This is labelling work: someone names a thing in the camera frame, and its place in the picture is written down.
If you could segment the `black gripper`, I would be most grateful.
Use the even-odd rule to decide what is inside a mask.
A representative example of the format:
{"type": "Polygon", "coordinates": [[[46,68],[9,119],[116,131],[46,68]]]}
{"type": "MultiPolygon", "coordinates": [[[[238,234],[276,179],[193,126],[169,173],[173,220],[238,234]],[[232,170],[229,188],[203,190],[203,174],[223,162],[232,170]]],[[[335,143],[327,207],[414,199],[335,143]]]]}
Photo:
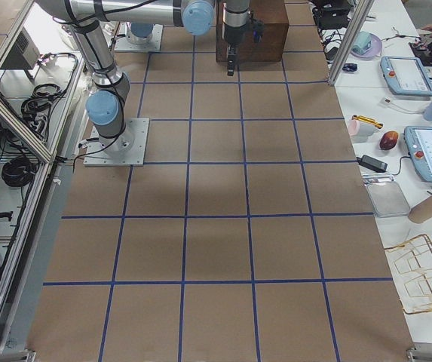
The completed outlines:
{"type": "Polygon", "coordinates": [[[237,47],[244,41],[246,25],[239,27],[222,24],[222,37],[228,44],[227,50],[227,76],[233,76],[237,65],[237,47]]]}

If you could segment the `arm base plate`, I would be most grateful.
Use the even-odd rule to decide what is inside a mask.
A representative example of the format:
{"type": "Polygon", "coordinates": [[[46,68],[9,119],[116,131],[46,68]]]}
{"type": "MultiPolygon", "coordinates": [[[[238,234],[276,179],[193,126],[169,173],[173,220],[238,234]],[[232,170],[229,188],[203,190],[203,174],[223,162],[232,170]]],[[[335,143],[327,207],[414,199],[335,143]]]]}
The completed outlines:
{"type": "Polygon", "coordinates": [[[149,134],[148,118],[129,118],[122,135],[112,144],[111,140],[100,138],[93,126],[91,137],[97,141],[87,146],[88,156],[84,157],[86,167],[126,167],[144,165],[149,134]]]}
{"type": "Polygon", "coordinates": [[[152,33],[147,37],[137,37],[127,23],[122,23],[115,39],[114,52],[118,53],[158,53],[161,51],[161,40],[164,27],[155,24],[152,33]]]}

